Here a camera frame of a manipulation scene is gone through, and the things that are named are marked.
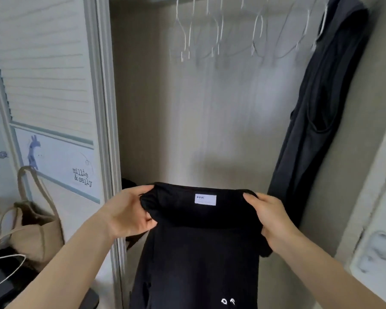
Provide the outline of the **beige canvas tote bag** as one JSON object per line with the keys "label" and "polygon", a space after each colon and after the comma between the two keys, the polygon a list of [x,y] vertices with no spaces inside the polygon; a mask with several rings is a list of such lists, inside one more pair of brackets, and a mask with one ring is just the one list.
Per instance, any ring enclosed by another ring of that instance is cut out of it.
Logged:
{"label": "beige canvas tote bag", "polygon": [[[50,206],[52,214],[45,213],[36,203],[28,200],[22,182],[23,175],[27,171],[31,173],[36,187]],[[8,238],[10,246],[17,253],[25,255],[31,267],[41,272],[65,244],[60,217],[34,168],[21,167],[17,174],[17,183],[21,201],[14,203],[13,228],[6,232],[0,228],[0,241]]]}

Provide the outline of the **white louvered closet door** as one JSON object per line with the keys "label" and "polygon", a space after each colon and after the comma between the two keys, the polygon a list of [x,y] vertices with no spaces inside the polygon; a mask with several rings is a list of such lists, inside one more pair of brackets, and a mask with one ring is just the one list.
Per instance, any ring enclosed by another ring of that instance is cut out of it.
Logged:
{"label": "white louvered closet door", "polygon": [[20,166],[100,203],[83,0],[0,0],[0,77]]}

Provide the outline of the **white closet door frame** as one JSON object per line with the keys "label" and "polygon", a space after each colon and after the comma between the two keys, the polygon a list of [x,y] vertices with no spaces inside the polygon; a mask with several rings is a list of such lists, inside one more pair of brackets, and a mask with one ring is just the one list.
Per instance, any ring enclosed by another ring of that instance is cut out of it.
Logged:
{"label": "white closet door frame", "polygon": [[100,203],[122,190],[109,0],[83,0],[93,90]]}

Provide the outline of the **blue giraffe sticker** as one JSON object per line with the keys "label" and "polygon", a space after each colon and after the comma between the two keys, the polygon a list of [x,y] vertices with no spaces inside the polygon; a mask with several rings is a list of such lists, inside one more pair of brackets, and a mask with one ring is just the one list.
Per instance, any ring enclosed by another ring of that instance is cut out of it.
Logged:
{"label": "blue giraffe sticker", "polygon": [[31,142],[29,144],[27,160],[28,160],[29,166],[35,169],[36,171],[38,170],[38,165],[35,158],[35,149],[40,147],[41,147],[41,143],[37,139],[37,135],[32,135]]}

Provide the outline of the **dark grey hanging garment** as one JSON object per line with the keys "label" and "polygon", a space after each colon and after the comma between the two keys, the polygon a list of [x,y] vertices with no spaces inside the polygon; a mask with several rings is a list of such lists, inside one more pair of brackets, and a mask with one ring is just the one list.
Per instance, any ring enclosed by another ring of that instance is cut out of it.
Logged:
{"label": "dark grey hanging garment", "polygon": [[329,0],[268,188],[297,227],[340,125],[367,44],[368,23],[369,10],[362,1]]}

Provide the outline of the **person's left hand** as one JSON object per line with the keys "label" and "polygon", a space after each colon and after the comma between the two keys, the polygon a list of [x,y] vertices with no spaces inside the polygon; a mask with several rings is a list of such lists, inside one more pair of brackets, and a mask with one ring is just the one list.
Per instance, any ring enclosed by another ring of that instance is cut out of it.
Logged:
{"label": "person's left hand", "polygon": [[113,241],[139,235],[156,227],[157,222],[141,206],[140,198],[128,199],[127,189],[118,192],[95,214],[98,231]]}

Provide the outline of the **white panel door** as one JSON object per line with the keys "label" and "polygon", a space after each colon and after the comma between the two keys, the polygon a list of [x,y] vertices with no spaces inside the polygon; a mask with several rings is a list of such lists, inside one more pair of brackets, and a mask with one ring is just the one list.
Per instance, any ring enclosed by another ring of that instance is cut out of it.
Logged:
{"label": "white panel door", "polygon": [[386,133],[357,198],[335,259],[386,302]]}

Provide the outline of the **brown paper bag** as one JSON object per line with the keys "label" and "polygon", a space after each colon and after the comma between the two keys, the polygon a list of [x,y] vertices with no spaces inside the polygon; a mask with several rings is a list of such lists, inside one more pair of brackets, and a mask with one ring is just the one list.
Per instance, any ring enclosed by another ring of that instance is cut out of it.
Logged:
{"label": "brown paper bag", "polygon": [[17,217],[17,210],[14,203],[19,200],[17,196],[0,197],[0,215],[5,214],[4,221],[15,223]]}

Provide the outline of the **black garment with white label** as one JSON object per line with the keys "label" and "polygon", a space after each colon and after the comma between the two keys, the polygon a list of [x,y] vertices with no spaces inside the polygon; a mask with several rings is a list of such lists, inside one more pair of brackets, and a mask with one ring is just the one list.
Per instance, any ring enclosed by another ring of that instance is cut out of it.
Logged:
{"label": "black garment with white label", "polygon": [[163,182],[140,197],[149,231],[130,309],[258,309],[260,257],[272,250],[243,193]]}

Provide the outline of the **person's right hand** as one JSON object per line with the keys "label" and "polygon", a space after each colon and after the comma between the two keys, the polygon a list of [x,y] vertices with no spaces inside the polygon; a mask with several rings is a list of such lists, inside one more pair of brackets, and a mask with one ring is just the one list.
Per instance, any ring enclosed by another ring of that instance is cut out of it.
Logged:
{"label": "person's right hand", "polygon": [[293,224],[278,198],[262,193],[256,193],[255,196],[263,201],[263,208],[256,210],[262,224],[261,234],[266,238],[270,248],[277,252],[285,241],[294,235],[299,235],[300,231]]}

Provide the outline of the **person's right forearm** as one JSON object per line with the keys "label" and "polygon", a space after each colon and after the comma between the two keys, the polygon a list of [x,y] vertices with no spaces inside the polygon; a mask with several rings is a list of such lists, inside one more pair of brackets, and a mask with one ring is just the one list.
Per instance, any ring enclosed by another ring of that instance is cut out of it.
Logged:
{"label": "person's right forearm", "polygon": [[322,309],[386,309],[386,302],[299,230],[273,233],[268,243],[311,292]]}

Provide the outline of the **person's left forearm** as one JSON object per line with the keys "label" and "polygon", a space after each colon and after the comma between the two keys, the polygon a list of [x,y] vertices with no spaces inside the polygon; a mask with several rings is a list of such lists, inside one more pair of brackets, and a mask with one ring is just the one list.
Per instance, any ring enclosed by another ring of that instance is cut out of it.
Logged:
{"label": "person's left forearm", "polygon": [[111,220],[92,215],[6,309],[79,309],[115,239]]}

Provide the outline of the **black box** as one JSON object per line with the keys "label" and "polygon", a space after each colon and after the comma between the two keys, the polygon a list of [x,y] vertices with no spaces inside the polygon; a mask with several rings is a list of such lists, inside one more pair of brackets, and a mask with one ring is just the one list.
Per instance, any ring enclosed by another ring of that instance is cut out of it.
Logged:
{"label": "black box", "polygon": [[0,251],[0,309],[5,309],[38,275],[31,263],[23,259],[12,248]]}

